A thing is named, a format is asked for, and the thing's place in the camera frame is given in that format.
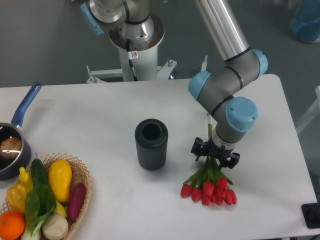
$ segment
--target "yellow squash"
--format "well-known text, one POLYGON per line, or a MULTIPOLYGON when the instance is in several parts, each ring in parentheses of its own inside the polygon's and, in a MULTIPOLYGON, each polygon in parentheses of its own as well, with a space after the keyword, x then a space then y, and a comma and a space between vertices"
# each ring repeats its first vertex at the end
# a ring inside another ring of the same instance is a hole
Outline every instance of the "yellow squash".
POLYGON ((62 206, 58 201, 56 201, 56 208, 53 211, 53 213, 54 214, 60 214, 65 218, 67 217, 67 212, 66 212, 64 206, 62 206))
POLYGON ((13 211, 26 212, 26 197, 29 189, 23 184, 13 185, 6 191, 6 200, 13 211))
POLYGON ((34 188, 34 184, 32 182, 32 177, 29 172, 25 170, 25 168, 22 166, 19 168, 20 174, 19 174, 19 179, 20 182, 26 186, 27 189, 32 190, 34 188))
POLYGON ((59 159, 51 164, 48 174, 49 185, 55 200, 66 204, 70 196, 72 170, 66 160, 59 159))

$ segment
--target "gray floor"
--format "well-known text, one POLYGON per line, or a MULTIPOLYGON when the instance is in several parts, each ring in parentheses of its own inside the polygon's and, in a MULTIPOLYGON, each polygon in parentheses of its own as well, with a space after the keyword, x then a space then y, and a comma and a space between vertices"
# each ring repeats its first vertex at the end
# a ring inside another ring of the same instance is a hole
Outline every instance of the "gray floor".
MULTIPOLYGON (((229 0, 229 3, 251 48, 260 49, 267 56, 267 73, 280 77, 296 123, 316 99, 315 88, 320 85, 320 44, 294 38, 289 22, 297 7, 288 7, 290 1, 229 0)), ((165 26, 159 65, 168 59, 176 60, 178 65, 173 74, 177 79, 192 78, 200 70, 205 55, 210 72, 216 73, 224 66, 192 0, 150 2, 151 11, 165 26)), ((120 68, 117 50, 107 35, 93 35, 81 15, 80 3, 0 0, 0 33, 2 88, 30 86, 36 81, 44 85, 84 84, 88 79, 86 65, 91 70, 120 68)), ((299 136, 312 180, 320 176, 319 123, 318 115, 299 136)))

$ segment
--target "warning sticker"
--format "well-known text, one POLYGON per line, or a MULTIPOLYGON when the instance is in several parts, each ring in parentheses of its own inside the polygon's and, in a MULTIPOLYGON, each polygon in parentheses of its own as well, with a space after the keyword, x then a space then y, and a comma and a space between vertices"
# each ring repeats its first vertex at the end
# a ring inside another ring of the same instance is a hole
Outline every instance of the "warning sticker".
POLYGON ((129 59, 137 59, 138 58, 138 51, 128 51, 129 59))

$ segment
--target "garlic bulb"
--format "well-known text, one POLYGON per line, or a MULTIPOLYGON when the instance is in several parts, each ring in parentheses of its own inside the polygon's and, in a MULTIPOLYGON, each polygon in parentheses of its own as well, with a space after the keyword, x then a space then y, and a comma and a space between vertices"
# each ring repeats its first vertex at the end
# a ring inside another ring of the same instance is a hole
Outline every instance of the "garlic bulb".
POLYGON ((42 231, 49 240, 61 240, 69 231, 68 221, 62 215, 54 213, 44 222, 42 231))

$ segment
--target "ribbed cylinder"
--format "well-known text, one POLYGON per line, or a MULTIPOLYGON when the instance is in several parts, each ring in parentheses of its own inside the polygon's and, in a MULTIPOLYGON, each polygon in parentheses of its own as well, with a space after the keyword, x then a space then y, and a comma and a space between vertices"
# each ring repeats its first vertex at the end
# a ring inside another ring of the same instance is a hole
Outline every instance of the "ribbed cylinder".
POLYGON ((161 168, 167 158, 168 129, 157 119, 146 119, 134 132, 138 162, 146 170, 161 168))

